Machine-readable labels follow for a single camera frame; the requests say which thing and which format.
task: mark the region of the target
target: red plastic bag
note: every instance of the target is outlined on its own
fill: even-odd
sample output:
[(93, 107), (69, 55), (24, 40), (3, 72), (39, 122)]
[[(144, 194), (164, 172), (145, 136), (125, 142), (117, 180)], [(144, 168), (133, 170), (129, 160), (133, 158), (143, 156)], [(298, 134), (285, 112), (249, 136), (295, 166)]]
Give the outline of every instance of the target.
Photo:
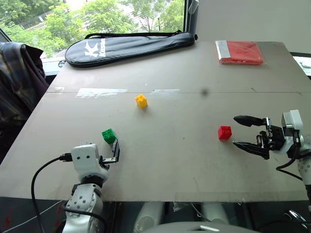
[(260, 65), (264, 62), (257, 42), (217, 40), (215, 43), (221, 64)]

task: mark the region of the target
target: green cube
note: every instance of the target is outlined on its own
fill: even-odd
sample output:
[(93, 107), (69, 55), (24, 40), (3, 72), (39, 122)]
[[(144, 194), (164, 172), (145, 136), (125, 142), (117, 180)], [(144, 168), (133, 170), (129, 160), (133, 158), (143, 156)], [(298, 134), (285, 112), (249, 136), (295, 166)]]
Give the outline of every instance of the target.
[(115, 136), (115, 133), (112, 131), (112, 129), (109, 129), (109, 130), (102, 132), (102, 136), (103, 136), (104, 140), (106, 141), (106, 143), (108, 143), (108, 144), (112, 144), (117, 139), (117, 137)]

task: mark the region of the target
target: yellow cube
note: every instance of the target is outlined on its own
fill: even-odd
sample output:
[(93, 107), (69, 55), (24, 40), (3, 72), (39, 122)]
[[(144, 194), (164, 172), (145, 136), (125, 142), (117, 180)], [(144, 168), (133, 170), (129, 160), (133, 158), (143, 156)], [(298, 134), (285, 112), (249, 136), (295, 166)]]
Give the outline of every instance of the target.
[(148, 103), (147, 103), (147, 99), (146, 99), (146, 97), (144, 97), (144, 95), (140, 94), (140, 95), (136, 96), (135, 99), (136, 99), (136, 102), (140, 108), (147, 107)]

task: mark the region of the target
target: red cube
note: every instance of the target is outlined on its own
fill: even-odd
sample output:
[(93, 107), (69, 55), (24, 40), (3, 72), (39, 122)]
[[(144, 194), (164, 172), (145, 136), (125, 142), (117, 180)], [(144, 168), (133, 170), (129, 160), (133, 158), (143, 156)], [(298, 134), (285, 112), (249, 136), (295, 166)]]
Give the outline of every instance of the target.
[(218, 138), (219, 140), (228, 140), (232, 135), (231, 127), (230, 126), (220, 126), (218, 129)]

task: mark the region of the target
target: window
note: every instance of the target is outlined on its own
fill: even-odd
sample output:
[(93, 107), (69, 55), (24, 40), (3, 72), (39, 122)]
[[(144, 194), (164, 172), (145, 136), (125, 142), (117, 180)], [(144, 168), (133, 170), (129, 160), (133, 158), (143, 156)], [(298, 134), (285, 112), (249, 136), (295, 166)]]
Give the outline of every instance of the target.
[(1, 0), (0, 28), (49, 62), (89, 33), (183, 30), (184, 9), (185, 0)]

